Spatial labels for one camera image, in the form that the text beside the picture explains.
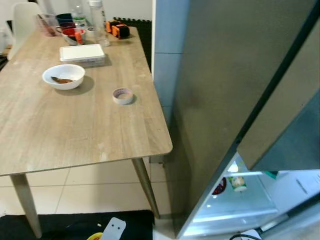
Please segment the wooden table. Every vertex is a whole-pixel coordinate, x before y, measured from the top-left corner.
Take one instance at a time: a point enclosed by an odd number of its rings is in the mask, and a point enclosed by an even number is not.
[[[0,176],[10,175],[37,238],[42,236],[26,173],[132,159],[156,217],[142,157],[164,155],[172,142],[136,28],[104,49],[106,65],[85,69],[83,83],[56,90],[42,73],[61,64],[62,37],[34,32],[0,72]],[[132,104],[113,102],[130,88]]]

